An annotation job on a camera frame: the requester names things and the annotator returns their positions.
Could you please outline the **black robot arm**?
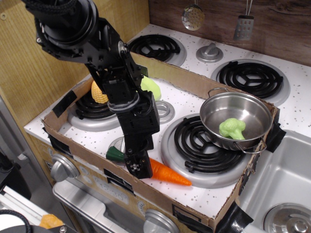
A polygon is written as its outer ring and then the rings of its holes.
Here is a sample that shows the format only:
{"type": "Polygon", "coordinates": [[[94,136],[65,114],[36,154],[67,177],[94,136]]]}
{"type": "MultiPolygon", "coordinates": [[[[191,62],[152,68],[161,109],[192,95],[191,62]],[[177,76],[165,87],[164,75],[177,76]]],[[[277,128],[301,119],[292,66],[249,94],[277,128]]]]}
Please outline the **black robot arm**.
{"type": "Polygon", "coordinates": [[[153,93],[141,89],[147,69],[137,65],[119,34],[91,0],[27,0],[42,49],[58,60],[84,64],[108,97],[125,140],[125,164],[139,179],[153,175],[148,151],[160,129],[153,93]]]}

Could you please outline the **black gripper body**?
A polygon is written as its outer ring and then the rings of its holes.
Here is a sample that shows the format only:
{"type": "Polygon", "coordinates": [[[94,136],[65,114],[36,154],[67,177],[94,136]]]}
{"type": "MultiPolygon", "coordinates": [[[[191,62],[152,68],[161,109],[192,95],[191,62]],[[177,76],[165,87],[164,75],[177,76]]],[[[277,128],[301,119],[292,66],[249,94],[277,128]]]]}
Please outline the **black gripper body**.
{"type": "Polygon", "coordinates": [[[138,104],[130,111],[117,113],[127,155],[137,155],[141,151],[154,148],[153,134],[159,132],[159,114],[151,91],[139,93],[138,104]]]}

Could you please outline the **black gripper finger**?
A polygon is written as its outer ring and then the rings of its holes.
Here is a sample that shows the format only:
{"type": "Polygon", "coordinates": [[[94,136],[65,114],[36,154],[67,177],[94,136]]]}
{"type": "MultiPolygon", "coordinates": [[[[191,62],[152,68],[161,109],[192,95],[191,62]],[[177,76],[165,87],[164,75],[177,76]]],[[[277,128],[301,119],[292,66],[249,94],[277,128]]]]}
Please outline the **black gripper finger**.
{"type": "Polygon", "coordinates": [[[126,153],[124,161],[128,171],[136,178],[146,179],[153,176],[150,158],[146,150],[134,154],[126,153]]]}

